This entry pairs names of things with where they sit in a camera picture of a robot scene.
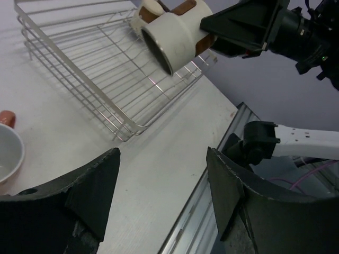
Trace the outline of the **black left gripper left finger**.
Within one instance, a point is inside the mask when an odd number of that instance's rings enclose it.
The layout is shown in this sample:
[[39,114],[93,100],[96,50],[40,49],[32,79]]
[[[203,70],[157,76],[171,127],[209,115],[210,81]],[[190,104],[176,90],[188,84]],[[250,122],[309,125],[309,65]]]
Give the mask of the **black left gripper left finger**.
[[16,195],[1,196],[1,253],[97,253],[120,167],[112,148]]

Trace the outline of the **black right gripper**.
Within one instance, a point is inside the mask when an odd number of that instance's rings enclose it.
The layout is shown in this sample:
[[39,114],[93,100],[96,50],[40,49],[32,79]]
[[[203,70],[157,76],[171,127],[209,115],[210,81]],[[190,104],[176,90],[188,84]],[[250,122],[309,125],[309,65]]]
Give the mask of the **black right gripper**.
[[312,9],[286,10],[281,22],[280,1],[239,1],[203,18],[200,29],[217,37],[211,49],[226,57],[258,57],[262,51],[296,62],[300,75],[320,66],[319,77],[331,76],[331,1]]

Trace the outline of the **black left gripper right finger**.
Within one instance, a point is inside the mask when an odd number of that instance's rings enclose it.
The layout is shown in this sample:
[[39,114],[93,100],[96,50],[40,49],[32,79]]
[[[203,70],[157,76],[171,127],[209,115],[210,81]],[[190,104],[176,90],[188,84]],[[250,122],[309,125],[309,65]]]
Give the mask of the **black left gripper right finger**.
[[287,190],[207,151],[213,206],[227,253],[338,253],[338,198]]

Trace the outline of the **cream cup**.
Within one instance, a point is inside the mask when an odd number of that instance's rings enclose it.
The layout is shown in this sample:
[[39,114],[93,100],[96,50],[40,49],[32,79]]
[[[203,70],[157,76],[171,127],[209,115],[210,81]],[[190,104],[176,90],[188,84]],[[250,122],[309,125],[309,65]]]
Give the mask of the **cream cup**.
[[156,0],[142,0],[134,12],[129,24],[136,36],[143,39],[141,29],[151,23],[170,9],[162,2]]
[[167,75],[173,76],[214,44],[217,37],[200,29],[201,20],[210,15],[204,1],[184,1],[142,27],[147,48]]

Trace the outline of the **pink mug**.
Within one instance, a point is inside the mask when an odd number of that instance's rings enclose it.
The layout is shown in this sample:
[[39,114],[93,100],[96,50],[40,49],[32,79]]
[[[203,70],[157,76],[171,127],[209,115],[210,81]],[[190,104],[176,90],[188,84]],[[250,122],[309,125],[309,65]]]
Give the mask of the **pink mug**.
[[22,138],[14,130],[16,115],[1,111],[1,186],[7,184],[21,169],[25,158]]

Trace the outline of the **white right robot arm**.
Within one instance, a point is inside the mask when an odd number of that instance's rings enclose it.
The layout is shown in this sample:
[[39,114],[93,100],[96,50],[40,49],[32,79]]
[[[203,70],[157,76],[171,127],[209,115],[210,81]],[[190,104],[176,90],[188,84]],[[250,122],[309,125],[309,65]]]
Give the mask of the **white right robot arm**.
[[[224,56],[253,58],[271,51],[295,61],[301,75],[320,67],[317,79],[338,87],[338,1],[308,8],[309,19],[300,7],[289,10],[288,5],[240,1],[203,18],[200,28],[217,37],[212,49]],[[281,156],[337,160],[338,133],[252,121],[244,126],[242,138],[229,136],[222,152],[242,167]]]

